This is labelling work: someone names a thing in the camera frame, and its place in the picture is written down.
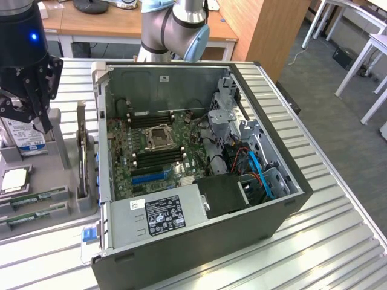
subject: power supply label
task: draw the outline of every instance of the power supply label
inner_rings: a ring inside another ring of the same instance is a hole
[[[178,195],[145,203],[145,212],[153,237],[186,226]]]

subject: blue light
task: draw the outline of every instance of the blue light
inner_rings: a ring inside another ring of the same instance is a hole
[[[37,41],[37,34],[36,33],[31,33],[30,37],[31,37],[32,41]]]

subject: cpu socket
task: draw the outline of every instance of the cpu socket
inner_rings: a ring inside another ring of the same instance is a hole
[[[174,147],[174,141],[171,137],[172,128],[168,125],[159,125],[157,127],[145,129],[147,149],[157,150]]]

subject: green circuit board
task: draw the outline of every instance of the green circuit board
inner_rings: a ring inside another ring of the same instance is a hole
[[[185,176],[194,176],[195,179],[205,176],[206,170],[207,172],[209,170],[206,151],[203,144],[190,140],[190,130],[195,121],[192,120],[190,124],[186,124],[185,118],[186,113],[177,113],[174,122],[169,126],[173,146],[184,146],[187,154],[185,159],[179,164],[163,164],[163,171],[167,172],[165,179],[138,185],[132,184],[131,171],[135,170],[132,154],[147,151],[146,128],[131,129],[124,119],[116,118],[108,121],[116,201],[179,187],[180,179]]]

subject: wooden desk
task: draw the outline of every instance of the wooden desk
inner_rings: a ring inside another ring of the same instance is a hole
[[[239,37],[234,61],[258,61],[276,83],[311,0],[218,0]]]
[[[49,9],[50,5],[58,5],[55,0],[44,1],[48,18],[43,19],[44,32],[49,41],[59,41],[60,27],[62,26],[63,9]]]
[[[88,15],[75,9],[72,2],[65,2],[63,5],[65,8],[59,40],[65,57],[73,57],[73,42],[141,44],[140,7],[135,10],[122,10],[110,6],[104,14]],[[219,12],[210,12],[210,39],[207,47],[224,48],[222,59],[230,60],[238,38],[221,19]]]

